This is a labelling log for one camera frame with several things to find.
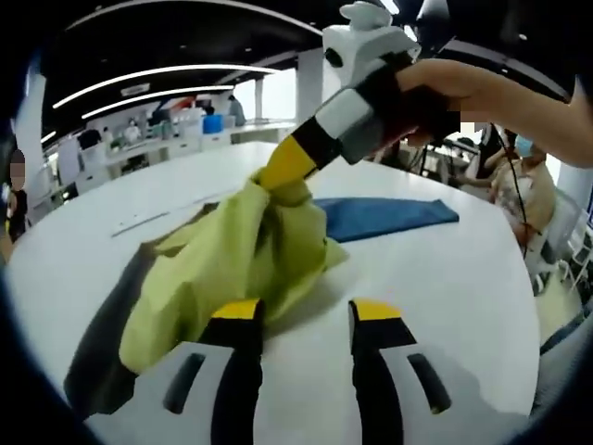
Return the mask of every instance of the white table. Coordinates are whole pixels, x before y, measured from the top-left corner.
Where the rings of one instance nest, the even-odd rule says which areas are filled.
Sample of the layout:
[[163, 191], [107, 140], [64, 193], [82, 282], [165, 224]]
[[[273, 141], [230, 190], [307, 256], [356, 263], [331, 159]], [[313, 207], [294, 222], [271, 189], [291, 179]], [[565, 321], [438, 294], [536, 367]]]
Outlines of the white table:
[[136, 156], [142, 155], [150, 155], [155, 152], [160, 152], [161, 150], [166, 151], [168, 149], [168, 145], [173, 142], [174, 139], [171, 140], [160, 140], [160, 139], [147, 139], [139, 144], [134, 144], [133, 146], [126, 146], [121, 148], [116, 153], [110, 153], [106, 156], [104, 165], [112, 166], [118, 165], [122, 162], [127, 161], [130, 158], [134, 158]]
[[254, 141], [278, 143], [290, 134], [295, 127], [296, 124], [292, 121], [267, 122], [230, 128], [225, 132], [231, 135], [233, 144]]
[[[138, 243], [183, 222], [199, 207], [188, 203], [240, 187], [273, 147], [230, 146], [134, 172], [74, 199], [21, 238], [6, 269], [12, 300], [27, 344], [59, 391], [82, 333]], [[302, 317], [305, 322], [265, 344], [257, 443], [341, 444], [357, 434], [360, 423], [349, 417], [357, 405], [347, 301], [360, 297], [398, 305], [419, 342], [442, 349], [477, 378], [484, 400], [502, 412], [528, 414], [538, 321], [527, 271], [502, 212], [459, 190], [370, 162], [350, 167], [339, 159], [309, 186], [315, 197], [440, 198], [461, 220], [344, 245], [350, 259], [314, 291], [316, 300], [336, 304]], [[111, 237], [122, 218], [174, 209]]]

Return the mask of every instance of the folded blue towel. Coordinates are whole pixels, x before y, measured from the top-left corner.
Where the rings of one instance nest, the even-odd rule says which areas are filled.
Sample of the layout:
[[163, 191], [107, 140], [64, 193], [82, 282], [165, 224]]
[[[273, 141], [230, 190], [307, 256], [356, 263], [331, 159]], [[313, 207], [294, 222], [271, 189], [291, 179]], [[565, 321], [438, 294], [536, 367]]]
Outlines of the folded blue towel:
[[460, 220], [440, 199], [340, 197], [315, 199], [315, 204], [327, 214], [327, 235], [340, 243]]

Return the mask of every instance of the face mask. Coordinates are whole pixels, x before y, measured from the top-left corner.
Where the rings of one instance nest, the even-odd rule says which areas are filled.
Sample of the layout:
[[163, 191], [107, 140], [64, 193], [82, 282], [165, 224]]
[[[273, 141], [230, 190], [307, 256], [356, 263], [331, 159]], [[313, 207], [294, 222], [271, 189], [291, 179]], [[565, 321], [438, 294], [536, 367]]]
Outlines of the face mask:
[[531, 147], [533, 146], [533, 142], [529, 139], [525, 139], [524, 137], [517, 135], [517, 140], [515, 141], [515, 153], [519, 155], [521, 158], [529, 158], [531, 157]]

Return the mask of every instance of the window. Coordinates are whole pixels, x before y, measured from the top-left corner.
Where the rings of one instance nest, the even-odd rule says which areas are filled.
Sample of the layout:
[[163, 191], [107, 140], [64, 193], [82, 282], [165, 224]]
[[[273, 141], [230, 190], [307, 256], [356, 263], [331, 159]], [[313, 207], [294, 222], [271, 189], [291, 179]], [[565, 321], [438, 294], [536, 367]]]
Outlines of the window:
[[263, 78], [261, 117], [295, 119], [297, 117], [297, 70], [284, 70]]
[[239, 83], [233, 91], [236, 99], [243, 106], [243, 113], [247, 121], [256, 118], [256, 81]]

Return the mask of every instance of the led light strip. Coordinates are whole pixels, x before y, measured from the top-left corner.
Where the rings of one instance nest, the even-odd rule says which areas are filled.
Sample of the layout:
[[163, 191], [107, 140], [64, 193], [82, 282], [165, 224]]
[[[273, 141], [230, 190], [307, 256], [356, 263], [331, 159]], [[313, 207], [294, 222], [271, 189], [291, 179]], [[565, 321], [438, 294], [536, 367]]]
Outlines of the led light strip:
[[410, 40], [413, 42], [418, 42], [418, 37], [410, 25], [404, 25], [404, 32], [410, 38]]
[[56, 132], [52, 132], [50, 134], [46, 134], [44, 137], [41, 138], [41, 143], [49, 141], [52, 137], [56, 135]]
[[[88, 16], [83, 17], [82, 19], [76, 20], [74, 23], [72, 23], [67, 28], [67, 30], [72, 29], [75, 26], [78, 26], [87, 20], [94, 19], [95, 17], [101, 16], [108, 12], [116, 11], [118, 9], [130, 7], [130, 6], [147, 5], [147, 4], [151, 4], [151, 3], [164, 3], [166, 1], [178, 1], [178, 0], [132, 0], [129, 2], [120, 3], [118, 5], [105, 7], [105, 8], [99, 9], [98, 11], [94, 12], [93, 14], [89, 14]], [[249, 11], [258, 12], [259, 14], [264, 14], [266, 16], [274, 17], [275, 19], [283, 20], [287, 23], [292, 23], [293, 25], [298, 26], [299, 28], [313, 32], [317, 35], [323, 35], [323, 32], [319, 31], [317, 28], [314, 28], [311, 25], [308, 25], [307, 23], [304, 23], [297, 19], [293, 19], [292, 17], [286, 16], [285, 14], [281, 14], [280, 12], [266, 9], [265, 7], [261, 7], [261, 6], [250, 5], [248, 3], [242, 3], [242, 2], [236, 2], [234, 0], [187, 0], [187, 1], [193, 1], [193, 2], [197, 2], [197, 3], [210, 3], [212, 5], [222, 5], [222, 6], [229, 6], [229, 7], [238, 7], [239, 9], [247, 9]]]
[[81, 91], [78, 91], [72, 95], [64, 97], [62, 100], [57, 101], [52, 108], [56, 109], [61, 107], [62, 105], [70, 102], [81, 95], [86, 95], [94, 90], [98, 90], [99, 88], [103, 88], [104, 86], [111, 85], [113, 83], [123, 82], [130, 79], [135, 79], [136, 77], [143, 77], [149, 76], [152, 74], [160, 74], [163, 72], [173, 72], [173, 71], [186, 71], [186, 70], [242, 70], [242, 71], [253, 71], [253, 72], [263, 72], [266, 74], [274, 74], [276, 72], [280, 72], [280, 70], [274, 70], [272, 68], [264, 68], [264, 67], [252, 67], [250, 65], [229, 65], [229, 64], [221, 64], [221, 63], [210, 63], [210, 64], [203, 64], [203, 65], [179, 65], [176, 67], [165, 67], [165, 68], [155, 68], [153, 70], [144, 70], [144, 71], [137, 71], [130, 74], [125, 74], [123, 76], [114, 77], [113, 79], [109, 79], [108, 81], [103, 81], [100, 83], [96, 83], [95, 85], [88, 86]]
[[221, 86], [195, 86], [193, 88], [178, 88], [176, 90], [168, 90], [168, 91], [160, 91], [158, 93], [151, 93], [149, 95], [139, 95], [138, 97], [132, 97], [131, 99], [122, 100], [120, 102], [116, 102], [115, 104], [107, 105], [105, 107], [98, 108], [94, 111], [90, 111], [85, 113], [81, 116], [82, 119], [87, 119], [95, 114], [102, 113], [103, 111], [107, 111], [108, 109], [113, 109], [117, 107], [121, 107], [122, 105], [128, 105], [133, 102], [138, 102], [140, 100], [150, 99], [152, 97], [160, 97], [162, 95], [178, 95], [180, 93], [193, 93], [198, 91], [227, 91], [232, 90], [233, 87], [230, 85], [221, 85]]
[[381, 3], [383, 4], [383, 6], [385, 6], [385, 9], [387, 9], [389, 11], [389, 14], [391, 14], [392, 16], [399, 14], [399, 8], [393, 0], [381, 0]]

